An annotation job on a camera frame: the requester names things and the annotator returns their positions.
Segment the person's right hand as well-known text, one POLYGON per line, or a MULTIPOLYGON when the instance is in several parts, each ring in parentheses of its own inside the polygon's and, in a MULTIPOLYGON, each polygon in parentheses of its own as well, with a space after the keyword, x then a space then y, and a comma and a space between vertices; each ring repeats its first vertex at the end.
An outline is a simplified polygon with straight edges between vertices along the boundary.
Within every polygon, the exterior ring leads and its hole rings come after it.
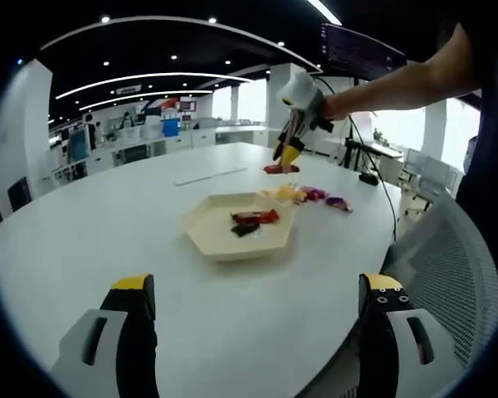
POLYGON ((326 95, 320 105, 320 117, 324 120, 344 120, 350 113, 347 92, 326 95))

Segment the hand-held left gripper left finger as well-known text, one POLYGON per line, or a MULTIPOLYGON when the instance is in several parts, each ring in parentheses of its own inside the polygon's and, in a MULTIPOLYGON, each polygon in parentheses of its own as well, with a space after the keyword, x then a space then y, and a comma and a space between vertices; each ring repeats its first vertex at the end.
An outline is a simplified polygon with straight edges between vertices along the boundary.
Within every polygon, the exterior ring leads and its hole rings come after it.
POLYGON ((59 343, 53 381, 69 397, 156 397, 154 277, 114 283, 59 343))

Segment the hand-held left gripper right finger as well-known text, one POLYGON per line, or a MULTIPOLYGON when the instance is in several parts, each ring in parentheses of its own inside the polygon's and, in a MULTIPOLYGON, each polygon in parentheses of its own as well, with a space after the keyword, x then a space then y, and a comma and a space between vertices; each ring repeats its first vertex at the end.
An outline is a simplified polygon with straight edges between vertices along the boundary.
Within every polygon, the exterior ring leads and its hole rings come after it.
POLYGON ((443 397, 461 376, 450 333, 404 287, 359 276, 359 397, 443 397))

